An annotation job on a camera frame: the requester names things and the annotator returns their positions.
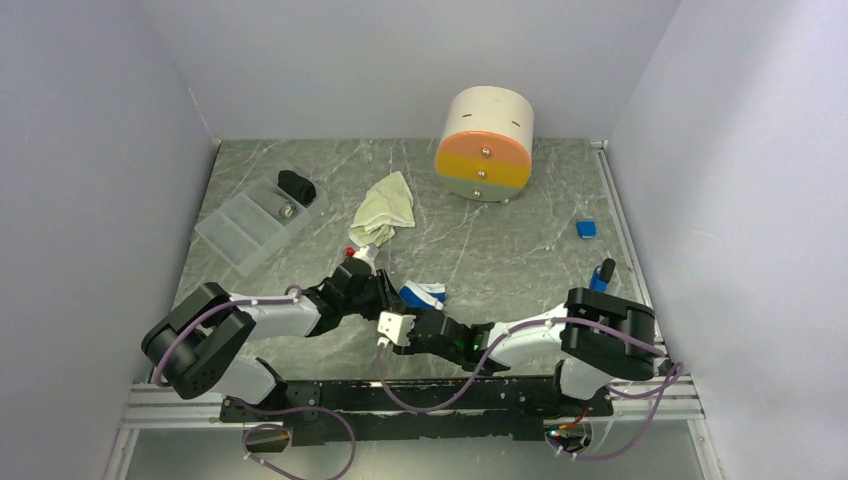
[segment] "screw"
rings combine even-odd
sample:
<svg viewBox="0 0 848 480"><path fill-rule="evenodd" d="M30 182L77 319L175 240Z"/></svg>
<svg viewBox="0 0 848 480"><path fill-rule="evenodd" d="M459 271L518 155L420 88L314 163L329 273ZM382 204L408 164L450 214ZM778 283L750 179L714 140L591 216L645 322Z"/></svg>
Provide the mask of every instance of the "screw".
<svg viewBox="0 0 848 480"><path fill-rule="evenodd" d="M280 215L286 218L291 218L294 215L294 205L287 203L280 209Z"/></svg>

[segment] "green cloth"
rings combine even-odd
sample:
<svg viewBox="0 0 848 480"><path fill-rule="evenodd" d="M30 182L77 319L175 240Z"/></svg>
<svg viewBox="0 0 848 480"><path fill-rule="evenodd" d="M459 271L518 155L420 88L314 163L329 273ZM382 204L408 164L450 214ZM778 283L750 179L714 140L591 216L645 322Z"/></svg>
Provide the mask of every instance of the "green cloth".
<svg viewBox="0 0 848 480"><path fill-rule="evenodd" d="M394 227L414 227L412 192L400 172L394 172L368 189L350 225L350 239L362 247L380 246L395 236Z"/></svg>

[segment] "black cloth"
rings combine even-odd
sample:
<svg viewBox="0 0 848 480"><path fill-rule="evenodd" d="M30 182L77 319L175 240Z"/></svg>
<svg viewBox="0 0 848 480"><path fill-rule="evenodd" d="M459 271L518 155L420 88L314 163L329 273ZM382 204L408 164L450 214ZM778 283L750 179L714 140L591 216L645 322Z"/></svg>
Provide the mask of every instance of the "black cloth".
<svg viewBox="0 0 848 480"><path fill-rule="evenodd" d="M280 171L277 186L304 207L315 200L315 185L291 170Z"/></svg>

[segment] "gray marble surface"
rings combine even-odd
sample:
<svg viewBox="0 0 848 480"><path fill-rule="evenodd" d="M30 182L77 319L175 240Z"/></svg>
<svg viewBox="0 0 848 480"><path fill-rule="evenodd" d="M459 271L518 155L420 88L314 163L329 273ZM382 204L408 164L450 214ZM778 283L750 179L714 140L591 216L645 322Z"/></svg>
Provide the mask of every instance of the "gray marble surface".
<svg viewBox="0 0 848 480"><path fill-rule="evenodd" d="M394 171L403 172L412 190L417 226L397 229L381 248L378 267L390 272L396 286L407 279L445 283L446 312L457 321L512 321L541 313L563 301L570 288L585 286L606 257L619 265L609 293L637 298L587 141L535 140L530 182L508 205L447 192L434 172L437 146L435 139L224 142L198 221L282 160L326 188L330 208L248 277L195 234L175 303L207 281L244 295L317 284L350 244L348 228L365 192ZM594 219L595 239L577 237L579 219ZM266 359L289 380L376 378L376 343L376 323L348 317L321 337L260 340L241 354ZM536 359L510 373L551 374L556 360ZM388 365L395 378L465 375L430 355L391 356Z"/></svg>

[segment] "clear plastic organizer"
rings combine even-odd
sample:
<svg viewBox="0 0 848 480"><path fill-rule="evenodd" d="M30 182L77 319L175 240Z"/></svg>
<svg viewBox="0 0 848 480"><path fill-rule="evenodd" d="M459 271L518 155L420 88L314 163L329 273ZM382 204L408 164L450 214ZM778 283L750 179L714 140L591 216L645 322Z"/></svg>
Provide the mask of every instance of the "clear plastic organizer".
<svg viewBox="0 0 848 480"><path fill-rule="evenodd" d="M250 275L330 206L327 191L314 182L315 200L309 206L298 203L277 187L281 170L308 178L282 162L194 227L242 276Z"/></svg>

